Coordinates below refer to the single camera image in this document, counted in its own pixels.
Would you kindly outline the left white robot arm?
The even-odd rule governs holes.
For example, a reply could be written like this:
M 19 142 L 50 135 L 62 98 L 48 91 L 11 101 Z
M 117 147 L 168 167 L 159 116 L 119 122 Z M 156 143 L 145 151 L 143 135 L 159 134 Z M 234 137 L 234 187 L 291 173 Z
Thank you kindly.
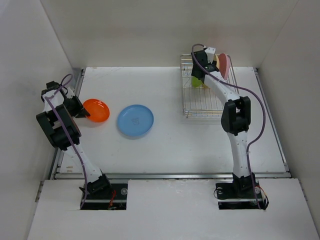
M 88 117 L 79 98 L 72 94 L 68 96 L 64 86 L 51 81 L 46 89 L 41 91 L 44 109 L 36 115 L 36 120 L 50 144 L 69 156 L 82 170 L 84 186 L 81 191 L 92 199 L 107 198 L 113 192 L 108 177 L 97 167 L 84 152 L 81 145 L 81 132 L 74 118 Z

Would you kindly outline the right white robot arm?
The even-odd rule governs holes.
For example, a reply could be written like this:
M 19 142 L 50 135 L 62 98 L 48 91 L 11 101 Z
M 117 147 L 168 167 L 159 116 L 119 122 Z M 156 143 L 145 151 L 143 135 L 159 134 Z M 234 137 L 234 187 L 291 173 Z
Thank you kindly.
M 254 181 L 247 160 L 251 100 L 247 96 L 240 96 L 235 91 L 235 86 L 225 80 L 213 61 L 212 48 L 192 52 L 191 56 L 193 63 L 191 75 L 209 87 L 224 104 L 220 122 L 231 144 L 233 157 L 231 190 L 235 196 L 243 197 L 252 189 Z

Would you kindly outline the orange plastic plate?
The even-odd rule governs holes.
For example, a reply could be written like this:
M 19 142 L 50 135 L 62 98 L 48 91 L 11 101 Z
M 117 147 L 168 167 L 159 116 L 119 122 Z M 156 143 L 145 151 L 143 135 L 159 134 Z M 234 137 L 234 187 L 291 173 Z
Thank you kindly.
M 103 123 L 110 117 L 109 107 L 99 99 L 87 99 L 83 103 L 83 107 L 89 113 L 86 118 L 94 123 Z

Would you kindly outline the blue plastic plate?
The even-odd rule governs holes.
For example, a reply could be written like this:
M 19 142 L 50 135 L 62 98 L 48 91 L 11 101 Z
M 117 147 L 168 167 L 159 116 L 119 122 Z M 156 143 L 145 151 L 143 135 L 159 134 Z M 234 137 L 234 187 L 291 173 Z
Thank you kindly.
M 140 138 L 146 135 L 154 124 L 153 112 L 141 104 L 125 107 L 118 114 L 116 125 L 126 137 Z

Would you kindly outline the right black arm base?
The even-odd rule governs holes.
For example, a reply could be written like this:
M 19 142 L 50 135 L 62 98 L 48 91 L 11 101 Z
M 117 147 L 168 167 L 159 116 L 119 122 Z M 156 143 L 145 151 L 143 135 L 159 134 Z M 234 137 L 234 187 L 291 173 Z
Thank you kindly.
M 219 210 L 266 210 L 269 198 L 259 183 L 249 183 L 248 188 L 241 189 L 233 182 L 218 182 L 215 184 L 214 196 Z

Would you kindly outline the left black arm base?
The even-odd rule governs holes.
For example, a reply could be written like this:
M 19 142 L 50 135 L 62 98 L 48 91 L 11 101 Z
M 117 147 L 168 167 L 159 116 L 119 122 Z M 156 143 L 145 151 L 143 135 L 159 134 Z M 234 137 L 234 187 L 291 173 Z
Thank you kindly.
M 80 210 L 122 211 L 127 209 L 128 182 L 113 182 L 112 188 L 103 190 L 97 195 L 84 194 L 80 202 Z

